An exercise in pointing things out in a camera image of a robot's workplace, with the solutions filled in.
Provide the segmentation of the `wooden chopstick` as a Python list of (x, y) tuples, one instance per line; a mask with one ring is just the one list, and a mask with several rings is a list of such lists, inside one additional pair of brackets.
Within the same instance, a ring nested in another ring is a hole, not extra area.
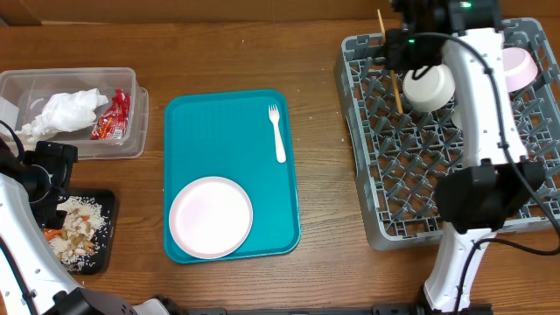
[[(382, 40), (383, 43), (385, 44), (386, 42), (386, 31), (385, 31), (385, 27), (384, 27), (384, 23), (383, 23), (383, 19), (382, 19), (382, 13), (380, 9), (377, 9), (377, 17), (378, 17), (378, 21), (379, 21), (379, 25), (380, 25), (380, 30), (381, 30), (381, 35), (382, 35)], [(402, 100), (401, 100), (401, 95), (397, 86), (397, 79), (396, 79), (396, 74), (394, 70), (389, 70), (389, 76), (391, 79), (391, 84), (392, 84), (392, 88), (393, 88), (393, 94), (395, 97), (395, 105), (396, 105), (396, 109), (398, 114), (403, 114), (403, 105), (402, 105)]]

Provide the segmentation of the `light green bowl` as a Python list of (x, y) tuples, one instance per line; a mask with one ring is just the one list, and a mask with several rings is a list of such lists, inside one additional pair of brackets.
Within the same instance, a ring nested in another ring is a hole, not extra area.
[(412, 74), (413, 70), (405, 74), (402, 89), (414, 110), (432, 112), (442, 108), (453, 97), (455, 83), (448, 66), (434, 66), (419, 80), (414, 80)]

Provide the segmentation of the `white napkin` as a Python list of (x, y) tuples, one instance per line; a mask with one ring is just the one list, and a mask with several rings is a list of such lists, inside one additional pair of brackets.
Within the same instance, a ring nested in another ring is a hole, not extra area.
[(73, 94), (54, 94), (41, 113), (16, 134), (27, 142), (37, 142), (61, 132), (83, 130), (97, 121), (95, 110), (108, 103), (109, 98), (97, 88)]

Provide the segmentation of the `red snack wrapper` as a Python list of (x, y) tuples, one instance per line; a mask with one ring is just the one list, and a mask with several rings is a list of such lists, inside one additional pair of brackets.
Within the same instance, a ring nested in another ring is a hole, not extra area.
[(128, 127), (130, 116), (130, 94), (122, 89), (115, 91), (111, 106), (101, 115), (96, 122), (91, 135), (91, 140), (120, 140)]

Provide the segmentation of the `pink bowl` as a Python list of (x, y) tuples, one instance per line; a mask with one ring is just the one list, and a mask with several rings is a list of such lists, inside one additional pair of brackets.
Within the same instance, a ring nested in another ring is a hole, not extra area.
[(502, 55), (508, 92), (525, 88), (538, 75), (538, 67), (527, 50), (509, 47), (502, 50)]

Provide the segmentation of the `white plastic fork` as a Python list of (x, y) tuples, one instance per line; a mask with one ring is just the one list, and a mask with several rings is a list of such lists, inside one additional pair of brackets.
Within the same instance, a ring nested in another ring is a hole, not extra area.
[(279, 129), (280, 113), (276, 104), (269, 105), (269, 119), (274, 130), (276, 161), (282, 164), (286, 162), (286, 154), (284, 142)]

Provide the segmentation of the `pink plate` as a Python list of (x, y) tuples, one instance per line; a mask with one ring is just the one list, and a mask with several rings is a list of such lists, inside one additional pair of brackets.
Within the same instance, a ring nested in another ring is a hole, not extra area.
[(189, 256), (222, 258), (248, 238), (254, 219), (251, 200), (233, 180), (204, 177), (186, 185), (169, 213), (171, 238)]

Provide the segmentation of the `white cup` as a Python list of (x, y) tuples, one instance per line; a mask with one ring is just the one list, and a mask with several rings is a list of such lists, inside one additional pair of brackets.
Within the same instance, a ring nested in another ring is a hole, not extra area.
[(460, 113), (457, 110), (453, 111), (453, 114), (451, 116), (451, 122), (453, 123), (453, 125), (459, 129), (462, 130), (462, 124), (461, 124), (461, 118), (460, 118)]

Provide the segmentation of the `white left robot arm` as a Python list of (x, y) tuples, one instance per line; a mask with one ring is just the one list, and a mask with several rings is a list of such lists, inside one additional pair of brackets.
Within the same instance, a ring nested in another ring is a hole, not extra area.
[(12, 153), (1, 145), (1, 291), (14, 314), (180, 314), (169, 298), (132, 305), (84, 288), (67, 272), (40, 229), (54, 218), (78, 150), (40, 141), (35, 150)]

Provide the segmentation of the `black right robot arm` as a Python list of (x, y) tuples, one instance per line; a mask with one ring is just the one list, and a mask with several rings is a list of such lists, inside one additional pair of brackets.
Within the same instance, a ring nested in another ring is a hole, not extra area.
[(386, 33), (377, 64), (415, 77), (446, 65), (461, 107), (461, 170), (441, 178), (434, 195), (445, 227), (433, 271), (401, 314), (488, 314), (470, 290), (480, 262), (507, 218), (537, 200), (546, 175), (515, 126), (495, 1), (395, 1), (402, 24)]

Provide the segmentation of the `peanuts and rice waste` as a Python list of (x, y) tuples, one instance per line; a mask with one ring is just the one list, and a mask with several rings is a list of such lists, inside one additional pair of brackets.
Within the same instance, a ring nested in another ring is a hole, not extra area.
[(70, 272), (84, 273), (102, 260), (109, 232), (109, 218), (102, 214), (102, 205), (93, 197), (70, 197), (59, 205), (66, 215), (62, 236), (48, 241), (52, 251)]

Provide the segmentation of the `black waste tray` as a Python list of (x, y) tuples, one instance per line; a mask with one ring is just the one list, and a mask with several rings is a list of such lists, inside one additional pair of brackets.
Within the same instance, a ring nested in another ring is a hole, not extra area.
[(73, 189), (58, 205), (65, 216), (60, 229), (43, 231), (56, 258), (75, 275), (102, 273), (109, 266), (118, 202), (106, 189)]

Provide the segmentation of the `orange carrot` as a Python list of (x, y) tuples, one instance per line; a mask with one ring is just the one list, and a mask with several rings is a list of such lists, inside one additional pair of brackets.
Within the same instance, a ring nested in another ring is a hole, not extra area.
[(54, 239), (57, 236), (62, 236), (61, 229), (44, 229), (42, 231), (43, 236), (49, 242), (50, 240)]

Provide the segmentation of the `grey dish rack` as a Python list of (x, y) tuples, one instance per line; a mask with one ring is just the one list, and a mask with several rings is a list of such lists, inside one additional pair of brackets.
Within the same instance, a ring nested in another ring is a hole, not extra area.
[[(559, 213), (559, 65), (541, 24), (529, 17), (505, 21), (505, 45), (528, 51), (538, 67), (532, 84), (510, 95), (513, 117), (530, 158), (540, 161), (546, 181), (537, 194)], [(350, 131), (356, 186), (369, 244), (377, 250), (439, 242), (444, 223), (433, 190), (438, 179), (461, 169), (463, 138), (452, 123), (454, 101), (431, 113), (408, 103), (399, 113), (388, 71), (372, 58), (378, 34), (341, 43), (335, 78)]]

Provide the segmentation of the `clear plastic bin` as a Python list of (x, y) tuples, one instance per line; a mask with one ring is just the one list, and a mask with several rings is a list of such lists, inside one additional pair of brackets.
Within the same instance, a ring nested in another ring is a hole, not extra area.
[(1, 73), (1, 120), (20, 130), (39, 115), (51, 96), (98, 89), (112, 98), (121, 89), (130, 96), (129, 124), (119, 139), (92, 140), (92, 127), (61, 132), (56, 143), (78, 148), (80, 160), (137, 158), (144, 152), (149, 120), (149, 94), (128, 67), (12, 70)]

